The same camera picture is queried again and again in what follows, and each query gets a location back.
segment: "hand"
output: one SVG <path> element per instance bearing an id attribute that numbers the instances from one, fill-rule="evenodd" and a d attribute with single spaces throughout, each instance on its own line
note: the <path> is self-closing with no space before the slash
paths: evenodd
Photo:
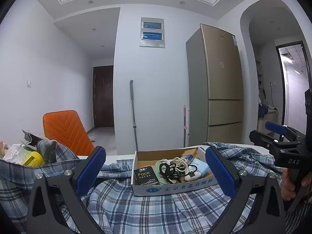
<path id="1" fill-rule="evenodd" d="M 312 172 L 309 172 L 307 176 L 304 177 L 304 179 L 301 182 L 301 185 L 303 187 L 306 187 L 311 184 L 312 179 Z M 284 201 L 289 201 L 296 197 L 295 185 L 291 180 L 289 179 L 289 169 L 288 168 L 282 168 L 282 184 L 280 185 L 282 198 Z"/>

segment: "blue oval logo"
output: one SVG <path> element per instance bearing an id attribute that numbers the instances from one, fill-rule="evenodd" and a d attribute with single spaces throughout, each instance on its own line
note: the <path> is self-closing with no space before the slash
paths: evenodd
<path id="1" fill-rule="evenodd" d="M 149 189 L 146 189 L 146 192 L 159 192 L 160 189 L 159 188 L 149 188 Z"/>

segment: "ceiling light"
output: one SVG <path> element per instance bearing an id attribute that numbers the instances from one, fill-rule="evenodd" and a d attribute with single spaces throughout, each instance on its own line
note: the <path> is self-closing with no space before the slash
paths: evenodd
<path id="1" fill-rule="evenodd" d="M 286 57 L 286 56 L 284 56 L 284 55 L 280 55 L 280 59 L 281 59 L 282 61 L 287 61 L 287 62 L 289 62 L 289 63 L 292 64 L 291 59 L 289 59 L 288 57 Z"/>

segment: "white cable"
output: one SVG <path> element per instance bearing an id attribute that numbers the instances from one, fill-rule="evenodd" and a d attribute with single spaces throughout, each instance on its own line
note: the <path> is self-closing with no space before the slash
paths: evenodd
<path id="1" fill-rule="evenodd" d="M 169 160 L 168 159 L 162 159 L 162 160 L 159 160 L 158 162 L 166 163 L 168 165 L 175 163 L 176 164 L 176 170 L 178 172 L 181 172 L 181 173 L 184 173 L 186 170 L 188 170 L 188 164 L 186 163 L 186 159 L 181 159 L 181 158 L 176 157 L 174 159 L 169 159 Z"/>

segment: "tiled floor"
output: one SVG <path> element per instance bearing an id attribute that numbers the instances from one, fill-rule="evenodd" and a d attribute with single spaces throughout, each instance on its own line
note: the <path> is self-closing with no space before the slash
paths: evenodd
<path id="1" fill-rule="evenodd" d="M 102 146 L 108 156 L 117 155 L 115 129 L 114 128 L 98 128 L 88 133 L 88 136 L 94 146 Z"/>

